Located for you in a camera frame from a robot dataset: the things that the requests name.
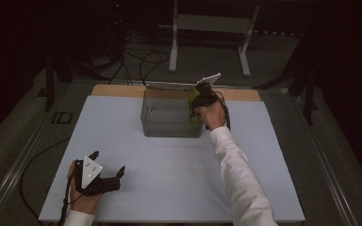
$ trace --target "white metal frame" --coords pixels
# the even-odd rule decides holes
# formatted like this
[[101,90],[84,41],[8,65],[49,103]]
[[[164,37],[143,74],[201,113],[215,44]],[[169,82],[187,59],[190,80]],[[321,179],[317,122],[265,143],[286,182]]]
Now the white metal frame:
[[201,30],[201,31],[219,31],[245,34],[245,42],[238,48],[240,65],[243,76],[251,76],[248,60],[246,58],[246,49],[249,40],[252,37],[255,27],[255,19],[257,17],[260,6],[255,6],[255,11],[251,18],[231,18],[231,17],[215,17],[203,15],[178,14],[178,0],[174,0],[173,9],[173,45],[170,54],[169,71],[175,73],[177,67],[178,55],[178,29]]

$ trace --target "wooden board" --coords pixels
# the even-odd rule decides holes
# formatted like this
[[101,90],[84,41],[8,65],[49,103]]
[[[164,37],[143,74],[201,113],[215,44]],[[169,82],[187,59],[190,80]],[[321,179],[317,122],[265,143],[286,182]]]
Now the wooden board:
[[[143,97],[145,86],[125,85],[96,85],[91,93],[92,96],[120,96],[120,97]],[[225,101],[252,101],[259,102],[260,96],[253,89],[214,89],[219,91]]]

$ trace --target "green object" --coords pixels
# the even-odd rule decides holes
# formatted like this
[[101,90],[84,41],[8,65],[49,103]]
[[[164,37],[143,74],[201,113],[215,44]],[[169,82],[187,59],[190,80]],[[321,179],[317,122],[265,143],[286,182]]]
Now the green object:
[[200,93],[198,91],[198,89],[193,88],[189,90],[188,93],[188,112],[189,112],[189,123],[193,123],[193,124],[200,124],[202,123],[202,119],[201,119],[201,114],[196,113],[193,109],[192,109],[192,102],[195,100],[195,98],[197,96],[199,96]]

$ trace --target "black device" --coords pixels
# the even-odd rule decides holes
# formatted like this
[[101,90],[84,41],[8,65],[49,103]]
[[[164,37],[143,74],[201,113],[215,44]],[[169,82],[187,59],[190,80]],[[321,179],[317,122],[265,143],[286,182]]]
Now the black device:
[[[95,160],[99,155],[99,152],[94,152],[89,156],[91,160]],[[83,194],[84,196],[95,196],[103,194],[109,191],[119,190],[120,189],[120,179],[124,176],[125,167],[122,167],[116,174],[115,177],[110,178],[101,178],[100,173],[86,186],[83,188],[83,164],[84,160],[75,160],[76,168],[74,172],[75,178],[75,189]]]
[[199,83],[189,92],[189,121],[199,123],[201,119],[196,115],[194,109],[198,106],[211,106],[216,101],[219,101],[222,105],[227,127],[231,130],[230,116],[228,113],[228,107],[225,105],[225,100],[220,98],[207,82]]

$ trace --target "dark background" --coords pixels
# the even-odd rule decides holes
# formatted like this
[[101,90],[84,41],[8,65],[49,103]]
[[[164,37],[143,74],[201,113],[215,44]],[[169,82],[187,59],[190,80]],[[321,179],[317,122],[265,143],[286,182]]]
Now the dark background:
[[[0,1],[0,122],[33,86],[33,77],[44,68],[47,53],[60,51],[83,61],[90,56],[107,55],[104,50],[108,40],[121,31],[103,30],[107,21],[119,21],[116,15],[122,13],[123,31],[133,28],[154,38],[159,24],[172,24],[172,1],[97,2],[99,5],[92,7],[81,0]],[[122,8],[112,8],[118,10],[115,13],[107,11],[105,6],[116,2]],[[189,13],[202,12],[203,6],[211,6],[205,8],[205,14],[226,15],[232,7],[223,1],[180,2],[180,10]],[[343,4],[320,0],[261,2],[255,30],[259,35],[275,32],[300,37],[303,34],[288,67],[315,61],[316,84],[322,88],[362,166],[362,0]],[[89,32],[95,36],[83,35],[85,30],[95,30]],[[316,57],[319,48],[323,51]]]

